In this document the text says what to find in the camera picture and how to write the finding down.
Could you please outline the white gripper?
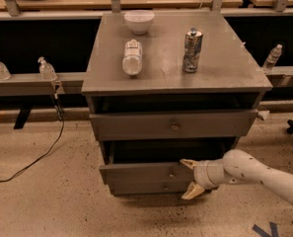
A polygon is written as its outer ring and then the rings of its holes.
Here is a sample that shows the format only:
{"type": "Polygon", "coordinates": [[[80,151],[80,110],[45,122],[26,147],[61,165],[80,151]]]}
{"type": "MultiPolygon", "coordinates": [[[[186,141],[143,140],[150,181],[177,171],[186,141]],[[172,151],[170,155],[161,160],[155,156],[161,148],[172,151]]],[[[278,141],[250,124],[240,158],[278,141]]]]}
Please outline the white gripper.
{"type": "Polygon", "coordinates": [[[180,162],[193,170],[194,182],[191,182],[182,195],[182,199],[190,200],[203,194],[206,190],[213,190],[229,181],[225,173],[223,160],[195,161],[181,159],[180,162]]]}

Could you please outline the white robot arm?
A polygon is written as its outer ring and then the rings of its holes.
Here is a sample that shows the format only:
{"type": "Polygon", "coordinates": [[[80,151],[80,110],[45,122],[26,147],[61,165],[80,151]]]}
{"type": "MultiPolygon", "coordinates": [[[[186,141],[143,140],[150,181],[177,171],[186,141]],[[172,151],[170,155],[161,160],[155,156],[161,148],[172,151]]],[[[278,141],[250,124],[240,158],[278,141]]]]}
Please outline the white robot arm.
{"type": "Polygon", "coordinates": [[[227,151],[222,159],[181,163],[193,173],[182,199],[193,199],[220,185],[259,184],[293,205],[293,175],[268,167],[239,149],[227,151]]]}

